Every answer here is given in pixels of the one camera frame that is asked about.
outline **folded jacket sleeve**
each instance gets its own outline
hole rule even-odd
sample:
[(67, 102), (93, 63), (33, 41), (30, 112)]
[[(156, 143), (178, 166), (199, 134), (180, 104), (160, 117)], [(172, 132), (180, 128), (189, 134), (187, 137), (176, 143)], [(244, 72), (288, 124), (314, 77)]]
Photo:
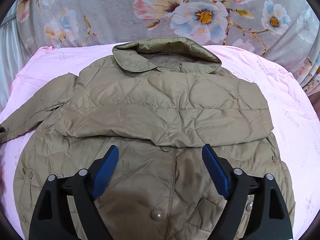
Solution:
[(71, 100), (77, 76), (71, 73), (59, 76), (39, 89), (32, 98), (14, 111), (2, 124), (0, 143), (17, 138), (46, 120), (52, 112)]

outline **quilted jacket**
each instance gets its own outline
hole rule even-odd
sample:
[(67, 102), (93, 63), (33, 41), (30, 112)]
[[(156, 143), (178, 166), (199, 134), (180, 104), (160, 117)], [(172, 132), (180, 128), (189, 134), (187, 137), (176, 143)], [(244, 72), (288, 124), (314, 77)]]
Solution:
[[(226, 203), (202, 161), (207, 143), (249, 175), (273, 174), (293, 224), (291, 178), (267, 101), (256, 84), (189, 39), (117, 45), (79, 77), (53, 79), (2, 123), (0, 143), (37, 125), (13, 185), (26, 239), (48, 175), (73, 176), (111, 145), (119, 148), (119, 162), (95, 204), (115, 240), (207, 239)], [(70, 210), (85, 239), (72, 199)], [(235, 239), (249, 215), (245, 209)]]

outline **blue flower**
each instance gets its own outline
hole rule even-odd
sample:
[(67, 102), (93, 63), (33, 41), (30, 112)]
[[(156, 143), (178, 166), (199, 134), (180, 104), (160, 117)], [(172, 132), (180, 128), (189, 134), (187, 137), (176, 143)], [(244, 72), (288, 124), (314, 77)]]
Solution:
[(189, 2), (178, 6), (170, 27), (174, 33), (199, 44), (219, 43), (226, 37), (228, 12), (220, 2), (215, 4)]
[(59, 41), (60, 45), (64, 40), (70, 42), (78, 40), (79, 28), (77, 25), (76, 12), (64, 8), (61, 15), (53, 16), (52, 21), (44, 26), (44, 33), (48, 39)]
[(296, 21), (295, 29), (302, 40), (310, 44), (315, 42), (319, 30), (319, 20), (311, 7), (300, 14)]
[(289, 28), (291, 20), (281, 4), (273, 4), (271, 0), (265, 1), (262, 16), (262, 26), (274, 35), (283, 35)]

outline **metal screw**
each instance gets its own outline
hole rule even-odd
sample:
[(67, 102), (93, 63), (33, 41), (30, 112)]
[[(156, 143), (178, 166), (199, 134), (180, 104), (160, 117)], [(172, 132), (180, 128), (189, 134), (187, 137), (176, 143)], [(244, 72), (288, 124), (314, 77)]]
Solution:
[(79, 172), (78, 172), (78, 174), (79, 174), (80, 176), (84, 176), (84, 175), (86, 175), (87, 173), (88, 173), (88, 170), (86, 170), (86, 169), (79, 170)]
[(273, 175), (270, 174), (270, 173), (268, 173), (268, 174), (266, 175), (266, 177), (267, 177), (268, 180), (273, 180), (273, 179), (274, 179)]
[(55, 178), (56, 178), (56, 176), (52, 174), (48, 177), (48, 181), (53, 181), (53, 180), (55, 180)]
[(235, 169), (233, 170), (233, 172), (234, 172), (236, 175), (241, 175), (241, 174), (243, 173), (242, 170), (239, 169), (239, 168), (235, 168)]

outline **floral tapestry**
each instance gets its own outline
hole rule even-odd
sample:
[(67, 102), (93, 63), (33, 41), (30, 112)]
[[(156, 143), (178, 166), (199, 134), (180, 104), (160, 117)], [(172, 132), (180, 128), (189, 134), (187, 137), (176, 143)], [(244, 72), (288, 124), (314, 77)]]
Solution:
[(306, 0), (19, 0), (18, 28), (40, 46), (80, 47), (184, 36), (246, 49), (319, 87), (319, 21)]

